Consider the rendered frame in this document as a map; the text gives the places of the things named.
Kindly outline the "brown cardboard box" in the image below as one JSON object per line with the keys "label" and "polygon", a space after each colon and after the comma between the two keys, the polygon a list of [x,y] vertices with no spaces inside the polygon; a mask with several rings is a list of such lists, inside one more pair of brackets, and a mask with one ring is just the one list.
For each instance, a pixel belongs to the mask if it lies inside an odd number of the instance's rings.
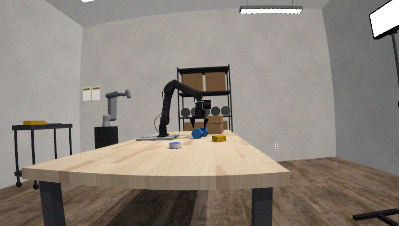
{"label": "brown cardboard box", "polygon": [[208,134],[221,134],[223,133],[223,115],[206,116],[208,122],[206,128],[209,131]]}

